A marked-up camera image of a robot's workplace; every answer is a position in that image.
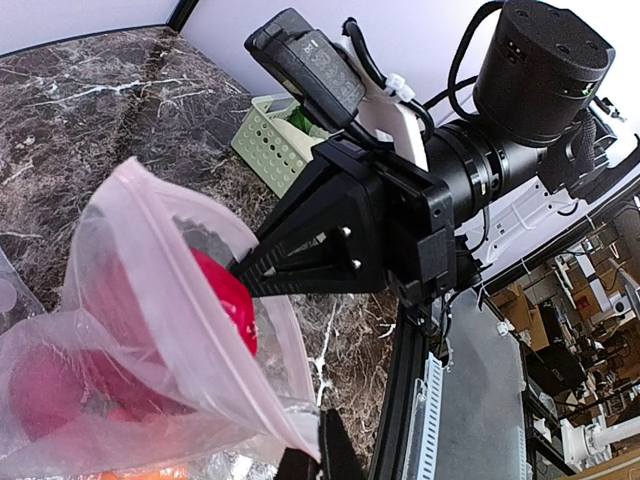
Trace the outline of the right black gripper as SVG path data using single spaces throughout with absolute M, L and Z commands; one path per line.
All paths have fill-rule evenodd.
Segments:
M 251 296 L 375 293 L 429 304 L 455 281 L 452 195 L 391 152 L 334 139 L 229 265 Z

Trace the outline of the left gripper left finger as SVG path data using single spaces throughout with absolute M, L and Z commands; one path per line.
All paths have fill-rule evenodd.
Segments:
M 319 464 L 301 450 L 286 448 L 277 469 L 277 480 L 315 480 Z

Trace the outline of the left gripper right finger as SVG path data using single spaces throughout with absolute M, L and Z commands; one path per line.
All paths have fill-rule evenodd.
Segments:
M 321 412 L 319 444 L 320 472 L 323 479 L 366 479 L 344 423 L 336 409 Z

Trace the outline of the small red tomato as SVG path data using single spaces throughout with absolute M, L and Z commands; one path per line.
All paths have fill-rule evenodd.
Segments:
M 191 248 L 196 263 L 216 294 L 225 313 L 253 357 L 258 351 L 258 337 L 253 300 L 248 290 L 222 265 L 207 254 Z

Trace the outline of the orange persimmon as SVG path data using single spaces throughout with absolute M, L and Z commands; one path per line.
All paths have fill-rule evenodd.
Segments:
M 186 464 L 151 469 L 104 472 L 101 480 L 188 480 L 189 468 Z

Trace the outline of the dotted zip bag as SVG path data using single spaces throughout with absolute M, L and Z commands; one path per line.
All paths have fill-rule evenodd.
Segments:
M 2 477 L 162 468 L 235 449 L 271 463 L 286 448 L 318 458 L 319 412 L 290 301 L 252 298 L 253 357 L 190 252 L 225 267 L 256 243 L 213 199 L 136 159 L 118 166 L 75 229 L 59 309 L 1 337 Z M 38 347 L 101 351 L 186 411 L 114 420 L 106 402 L 91 400 L 75 420 L 31 441 L 8 387 L 14 366 Z

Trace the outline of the red apple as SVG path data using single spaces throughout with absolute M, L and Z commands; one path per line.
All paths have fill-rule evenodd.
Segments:
M 186 411 L 97 350 L 67 355 L 38 347 L 14 366 L 8 394 L 9 406 L 31 441 L 75 420 L 91 400 L 106 402 L 107 417 L 114 420 L 141 422 Z

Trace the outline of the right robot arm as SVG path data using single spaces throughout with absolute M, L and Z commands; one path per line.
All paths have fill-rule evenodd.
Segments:
M 478 270 L 456 229 L 531 178 L 593 202 L 635 164 L 606 155 L 590 110 L 614 48 L 567 9 L 490 1 L 470 21 L 444 96 L 457 117 L 383 74 L 354 19 L 332 42 L 287 8 L 246 50 L 330 136 L 232 267 L 254 297 L 374 293 L 428 305 Z

